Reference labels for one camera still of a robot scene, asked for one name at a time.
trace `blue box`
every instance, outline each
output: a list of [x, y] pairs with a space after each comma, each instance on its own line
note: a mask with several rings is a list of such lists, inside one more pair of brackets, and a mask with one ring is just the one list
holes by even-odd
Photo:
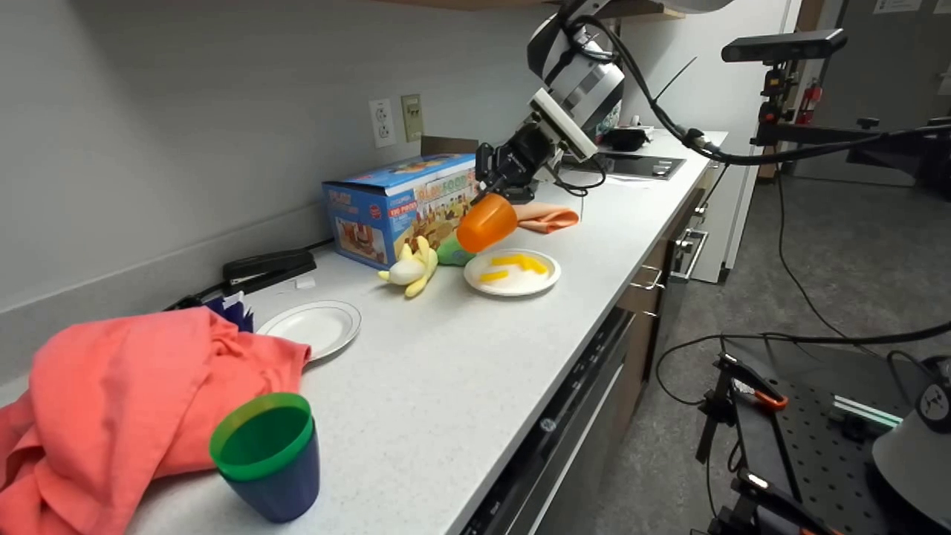
[[472, 154], [426, 154], [389, 169], [324, 181], [336, 250], [389, 267], [403, 244], [426, 235], [437, 250], [475, 200]]

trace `orange object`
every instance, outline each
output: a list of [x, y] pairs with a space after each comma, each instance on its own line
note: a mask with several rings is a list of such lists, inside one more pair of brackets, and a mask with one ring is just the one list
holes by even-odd
[[152, 480], [212, 471], [214, 426], [297, 389], [308, 357], [208, 309], [62, 330], [0, 409], [0, 533], [126, 533]]
[[551, 235], [551, 233], [560, 233], [560, 229], [581, 224], [577, 212], [562, 209], [562, 205], [544, 205], [544, 202], [519, 205], [514, 215], [525, 229], [538, 233], [538, 235]]
[[519, 229], [519, 215], [511, 202], [499, 193], [486, 193], [458, 224], [458, 244], [468, 252], [478, 252], [499, 244]]

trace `plastic cup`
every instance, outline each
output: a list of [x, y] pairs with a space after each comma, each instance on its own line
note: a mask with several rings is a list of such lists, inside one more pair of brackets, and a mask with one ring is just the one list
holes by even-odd
[[294, 392], [261, 397], [230, 414], [212, 434], [212, 461], [270, 524], [302, 519], [322, 492], [319, 426]]
[[490, 244], [499, 244], [514, 229], [519, 229], [519, 215], [511, 202], [499, 193], [486, 193], [458, 224], [456, 235], [468, 252], [478, 252]]

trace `upper cabinet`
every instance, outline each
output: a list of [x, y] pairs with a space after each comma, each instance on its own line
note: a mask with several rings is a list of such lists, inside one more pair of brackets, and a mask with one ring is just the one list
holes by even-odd
[[[404, 3], [404, 6], [434, 6], [434, 9], [520, 9], [520, 6], [560, 6], [560, 0], [380, 0], [380, 3]], [[631, 15], [667, 15], [660, 3], [651, 0], [612, 0], [605, 19], [631, 19]]]

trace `countertop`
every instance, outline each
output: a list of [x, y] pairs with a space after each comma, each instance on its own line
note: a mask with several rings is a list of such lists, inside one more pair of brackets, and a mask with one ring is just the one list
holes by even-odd
[[331, 250], [319, 252], [315, 288], [293, 279], [251, 294], [257, 321], [315, 302], [364, 313], [358, 342], [302, 383], [319, 419], [322, 498], [302, 520], [270, 526], [223, 480], [190, 477], [156, 486], [132, 533], [458, 533], [709, 169], [672, 138], [651, 138], [639, 154], [686, 159], [669, 181], [611, 178], [584, 205], [544, 186], [541, 200], [581, 209], [584, 224], [505, 241], [560, 260], [547, 294], [483, 297], [441, 267], [420, 302], [404, 302]]

